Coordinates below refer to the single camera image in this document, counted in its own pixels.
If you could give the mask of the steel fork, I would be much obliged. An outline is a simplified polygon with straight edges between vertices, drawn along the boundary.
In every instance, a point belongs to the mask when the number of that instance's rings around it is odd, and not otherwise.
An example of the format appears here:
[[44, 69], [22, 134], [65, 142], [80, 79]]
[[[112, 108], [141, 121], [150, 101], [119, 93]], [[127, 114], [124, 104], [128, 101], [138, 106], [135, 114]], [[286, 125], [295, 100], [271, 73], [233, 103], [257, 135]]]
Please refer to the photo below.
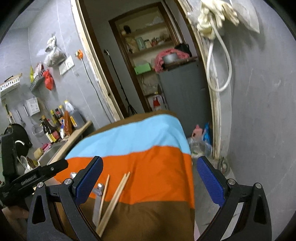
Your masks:
[[92, 190], [92, 193], [95, 194], [92, 221], [96, 227], [99, 224], [98, 219], [100, 214], [100, 206], [101, 206], [103, 192], [104, 192], [104, 184], [102, 183], [97, 184], [97, 186]]

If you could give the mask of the yellow sponge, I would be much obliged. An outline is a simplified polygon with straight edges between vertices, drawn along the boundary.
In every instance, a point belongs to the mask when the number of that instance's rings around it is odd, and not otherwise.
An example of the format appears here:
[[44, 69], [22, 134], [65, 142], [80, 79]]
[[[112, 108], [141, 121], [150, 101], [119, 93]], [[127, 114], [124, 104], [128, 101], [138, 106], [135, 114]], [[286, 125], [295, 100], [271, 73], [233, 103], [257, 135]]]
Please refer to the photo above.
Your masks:
[[36, 160], [39, 160], [40, 157], [44, 154], [44, 150], [42, 148], [37, 148], [35, 151], [34, 151], [34, 158]]

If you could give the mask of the stainless steel sink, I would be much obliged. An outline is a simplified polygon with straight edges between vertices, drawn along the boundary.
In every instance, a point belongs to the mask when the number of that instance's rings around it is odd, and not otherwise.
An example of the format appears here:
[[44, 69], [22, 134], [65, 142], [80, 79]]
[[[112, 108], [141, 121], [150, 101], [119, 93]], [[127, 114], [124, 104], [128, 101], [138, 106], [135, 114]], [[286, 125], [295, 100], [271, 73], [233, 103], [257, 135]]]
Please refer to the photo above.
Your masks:
[[50, 163], [53, 157], [58, 153], [58, 151], [66, 144], [67, 141], [60, 141], [58, 143], [52, 144], [38, 159], [40, 166], [46, 166]]

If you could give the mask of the black wok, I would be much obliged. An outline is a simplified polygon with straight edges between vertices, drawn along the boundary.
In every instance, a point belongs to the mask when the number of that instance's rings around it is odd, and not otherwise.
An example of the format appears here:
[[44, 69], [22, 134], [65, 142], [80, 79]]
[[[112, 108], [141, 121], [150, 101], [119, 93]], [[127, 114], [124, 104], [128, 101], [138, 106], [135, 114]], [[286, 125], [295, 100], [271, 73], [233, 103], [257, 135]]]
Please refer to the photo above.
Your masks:
[[9, 124], [6, 130], [4, 131], [4, 134], [7, 134], [7, 133], [13, 134], [17, 156], [26, 157], [29, 153], [29, 149], [33, 146], [33, 144], [30, 141], [30, 138], [25, 128], [18, 123], [12, 123], [12, 124]]

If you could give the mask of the dark soy sauce bottle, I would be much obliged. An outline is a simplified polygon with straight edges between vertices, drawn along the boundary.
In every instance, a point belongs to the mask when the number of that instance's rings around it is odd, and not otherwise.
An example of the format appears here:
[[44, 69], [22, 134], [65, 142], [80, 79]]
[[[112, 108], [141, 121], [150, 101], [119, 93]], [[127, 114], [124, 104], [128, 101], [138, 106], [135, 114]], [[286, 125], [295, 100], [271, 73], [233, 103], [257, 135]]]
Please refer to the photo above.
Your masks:
[[41, 117], [43, 131], [51, 143], [56, 143], [60, 140], [59, 132], [48, 122], [45, 115]]

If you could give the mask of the orange-brown spice packet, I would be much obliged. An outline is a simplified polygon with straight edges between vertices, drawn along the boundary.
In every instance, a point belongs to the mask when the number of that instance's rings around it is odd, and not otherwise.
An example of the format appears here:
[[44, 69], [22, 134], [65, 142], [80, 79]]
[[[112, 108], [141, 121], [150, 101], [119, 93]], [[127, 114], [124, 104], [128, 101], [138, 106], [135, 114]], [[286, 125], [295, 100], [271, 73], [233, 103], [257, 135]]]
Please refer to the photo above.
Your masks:
[[68, 111], [65, 111], [64, 113], [64, 131], [67, 136], [71, 136], [73, 133], [70, 114]]

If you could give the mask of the red plastic bag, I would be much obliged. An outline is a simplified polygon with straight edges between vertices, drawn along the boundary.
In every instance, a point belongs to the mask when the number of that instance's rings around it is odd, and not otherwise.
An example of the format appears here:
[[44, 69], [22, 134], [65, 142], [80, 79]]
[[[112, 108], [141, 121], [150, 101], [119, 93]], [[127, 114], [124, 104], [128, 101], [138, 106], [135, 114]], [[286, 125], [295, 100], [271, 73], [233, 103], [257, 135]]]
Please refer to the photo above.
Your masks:
[[44, 77], [44, 84], [45, 84], [46, 89], [48, 89], [50, 91], [53, 90], [54, 80], [53, 80], [53, 77], [52, 77], [51, 73], [49, 72], [49, 70], [46, 70], [43, 73], [43, 77]]

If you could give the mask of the hanging bag of dried goods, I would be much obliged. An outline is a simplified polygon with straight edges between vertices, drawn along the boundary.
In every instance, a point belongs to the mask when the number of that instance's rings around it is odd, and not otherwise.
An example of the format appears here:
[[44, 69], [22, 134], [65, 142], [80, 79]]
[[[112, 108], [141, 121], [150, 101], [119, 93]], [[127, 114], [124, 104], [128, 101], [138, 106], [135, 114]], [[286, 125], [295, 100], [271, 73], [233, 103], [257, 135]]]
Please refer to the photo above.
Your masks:
[[55, 35], [52, 35], [52, 37], [47, 41], [47, 47], [45, 49], [47, 55], [44, 59], [44, 64], [47, 67], [55, 67], [66, 60], [66, 55], [57, 46], [56, 41], [57, 39]]

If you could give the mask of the grey cabinet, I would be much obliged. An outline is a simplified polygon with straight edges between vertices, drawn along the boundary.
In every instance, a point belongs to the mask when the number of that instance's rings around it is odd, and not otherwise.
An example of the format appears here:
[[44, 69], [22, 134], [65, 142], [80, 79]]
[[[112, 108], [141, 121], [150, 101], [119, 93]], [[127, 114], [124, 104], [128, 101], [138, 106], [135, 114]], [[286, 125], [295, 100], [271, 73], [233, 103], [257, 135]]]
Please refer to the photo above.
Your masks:
[[177, 115], [186, 137], [196, 125], [203, 128], [211, 120], [208, 85], [198, 61], [161, 72], [158, 79], [168, 108]]

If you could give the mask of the green box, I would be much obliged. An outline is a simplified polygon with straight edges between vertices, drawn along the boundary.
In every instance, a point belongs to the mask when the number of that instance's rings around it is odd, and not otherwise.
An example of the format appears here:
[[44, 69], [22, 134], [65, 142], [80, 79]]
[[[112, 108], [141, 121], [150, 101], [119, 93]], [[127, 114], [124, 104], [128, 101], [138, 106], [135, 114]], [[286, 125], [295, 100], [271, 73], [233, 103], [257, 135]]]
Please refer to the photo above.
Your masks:
[[138, 66], [134, 67], [134, 71], [135, 71], [136, 75], [147, 73], [147, 72], [150, 72], [151, 70], [152, 70], [151, 65], [149, 63], [145, 63], [145, 64], [138, 65]]

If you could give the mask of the pink red cloth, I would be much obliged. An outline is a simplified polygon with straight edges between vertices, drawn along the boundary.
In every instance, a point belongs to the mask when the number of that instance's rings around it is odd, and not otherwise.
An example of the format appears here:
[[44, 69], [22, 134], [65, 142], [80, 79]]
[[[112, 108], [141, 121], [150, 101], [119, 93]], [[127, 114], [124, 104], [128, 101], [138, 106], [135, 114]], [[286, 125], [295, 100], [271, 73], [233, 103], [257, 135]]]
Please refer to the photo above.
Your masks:
[[154, 70], [156, 73], [163, 72], [163, 65], [174, 63], [178, 60], [188, 59], [188, 53], [178, 49], [170, 48], [159, 52], [154, 60]]

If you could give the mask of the cream rubber gloves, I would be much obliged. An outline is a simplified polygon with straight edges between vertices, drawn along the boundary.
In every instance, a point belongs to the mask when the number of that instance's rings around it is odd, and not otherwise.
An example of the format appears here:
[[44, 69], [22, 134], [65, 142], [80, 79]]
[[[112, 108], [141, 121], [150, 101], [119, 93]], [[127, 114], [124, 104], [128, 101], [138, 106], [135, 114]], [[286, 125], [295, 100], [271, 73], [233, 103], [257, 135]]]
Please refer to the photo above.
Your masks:
[[214, 40], [216, 30], [223, 27], [225, 20], [229, 20], [233, 25], [239, 25], [239, 18], [233, 7], [225, 1], [201, 1], [200, 13], [197, 18], [197, 30], [201, 36]]

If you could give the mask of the grey wall shelf rack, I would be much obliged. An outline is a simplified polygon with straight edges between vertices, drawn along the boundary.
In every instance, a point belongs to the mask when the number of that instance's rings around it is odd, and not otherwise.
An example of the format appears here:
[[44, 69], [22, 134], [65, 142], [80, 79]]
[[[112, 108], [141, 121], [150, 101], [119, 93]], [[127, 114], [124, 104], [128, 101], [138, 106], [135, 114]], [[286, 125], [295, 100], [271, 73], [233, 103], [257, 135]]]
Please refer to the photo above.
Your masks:
[[44, 70], [41, 71], [35, 78], [34, 81], [30, 85], [30, 91], [34, 91], [41, 83], [44, 82]]

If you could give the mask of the white wall socket panel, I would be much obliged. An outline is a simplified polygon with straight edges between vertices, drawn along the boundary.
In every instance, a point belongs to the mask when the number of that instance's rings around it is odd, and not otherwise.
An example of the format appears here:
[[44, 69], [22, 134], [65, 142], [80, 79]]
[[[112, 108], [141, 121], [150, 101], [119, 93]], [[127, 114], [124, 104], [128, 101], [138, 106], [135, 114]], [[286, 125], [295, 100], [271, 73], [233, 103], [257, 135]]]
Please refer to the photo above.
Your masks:
[[68, 70], [74, 67], [74, 61], [72, 56], [69, 56], [64, 62], [62, 62], [59, 66], [60, 75], [64, 75]]

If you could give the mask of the clear plastic bag on wall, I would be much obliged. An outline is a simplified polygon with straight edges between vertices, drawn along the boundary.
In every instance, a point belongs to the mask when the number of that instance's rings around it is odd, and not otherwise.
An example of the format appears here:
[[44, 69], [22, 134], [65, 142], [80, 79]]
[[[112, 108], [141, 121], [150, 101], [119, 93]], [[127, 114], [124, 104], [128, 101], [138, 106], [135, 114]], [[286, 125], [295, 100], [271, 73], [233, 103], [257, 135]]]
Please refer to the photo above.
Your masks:
[[259, 34], [259, 20], [252, 2], [249, 0], [232, 0], [231, 5], [245, 27]]

